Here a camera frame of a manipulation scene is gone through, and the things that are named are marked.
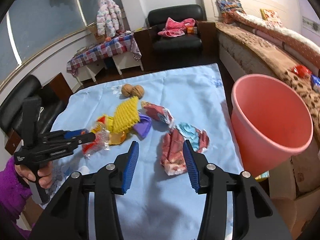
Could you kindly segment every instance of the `blue packet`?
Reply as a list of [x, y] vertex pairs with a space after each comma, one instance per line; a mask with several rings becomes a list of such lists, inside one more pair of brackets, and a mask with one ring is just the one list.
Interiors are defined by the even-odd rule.
[[320, 93], [320, 78], [316, 77], [315, 75], [311, 75], [311, 86], [314, 91]]

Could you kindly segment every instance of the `checkered tablecloth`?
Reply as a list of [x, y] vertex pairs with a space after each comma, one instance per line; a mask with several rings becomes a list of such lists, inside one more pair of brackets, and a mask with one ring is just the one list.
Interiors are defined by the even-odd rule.
[[99, 44], [92, 49], [73, 57], [67, 63], [67, 71], [70, 71], [73, 76], [77, 76], [79, 67], [97, 61], [98, 59], [113, 57], [127, 51], [133, 53], [133, 58], [135, 60], [139, 61], [141, 59], [141, 53], [133, 33], [123, 37], [116, 37], [109, 42]]

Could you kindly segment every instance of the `blue bedsheet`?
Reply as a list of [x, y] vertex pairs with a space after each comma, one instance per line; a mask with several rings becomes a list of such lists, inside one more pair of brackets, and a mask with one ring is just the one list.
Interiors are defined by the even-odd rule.
[[[143, 100], [168, 108], [176, 122], [187, 122], [205, 129], [210, 138], [205, 153], [209, 162], [223, 170], [239, 174], [242, 170], [238, 146], [232, 136], [230, 118], [217, 64], [168, 70], [129, 79], [99, 84], [70, 97], [52, 130], [89, 128], [102, 114], [113, 115], [123, 102], [121, 85], [130, 83], [145, 89]], [[205, 202], [191, 188], [188, 174], [169, 177], [159, 163], [160, 140], [166, 126], [157, 121], [148, 136], [140, 140], [132, 135], [123, 144], [100, 151], [88, 160], [81, 148], [54, 163], [54, 184], [50, 194], [58, 190], [73, 171], [83, 174], [98, 171], [116, 156], [128, 151], [133, 140], [139, 142], [140, 153], [131, 188], [117, 196], [117, 208], [124, 239], [192, 240], [196, 239]], [[93, 197], [90, 196], [90, 239], [95, 238]], [[232, 230], [232, 202], [228, 195], [226, 235]]]

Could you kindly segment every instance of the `white headboard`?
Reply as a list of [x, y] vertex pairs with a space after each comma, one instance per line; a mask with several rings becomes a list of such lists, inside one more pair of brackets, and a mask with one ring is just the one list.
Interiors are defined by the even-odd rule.
[[[271, 9], [278, 12], [278, 15], [284, 25], [288, 29], [292, 29], [300, 33], [299, 27], [297, 27], [297, 15], [291, 12], [289, 8], [284, 7], [283, 5], [273, 1], [273, 0], [239, 0], [242, 4], [244, 11], [247, 14], [254, 15], [256, 17], [262, 18], [260, 13], [260, 8]], [[208, 21], [222, 21], [220, 9], [216, 3], [216, 0], [203, 0], [205, 13], [207, 15]]]

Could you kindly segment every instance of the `orange box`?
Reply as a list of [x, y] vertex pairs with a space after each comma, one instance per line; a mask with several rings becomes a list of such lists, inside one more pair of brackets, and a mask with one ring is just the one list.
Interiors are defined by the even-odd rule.
[[198, 28], [197, 27], [187, 27], [187, 33], [198, 33]]

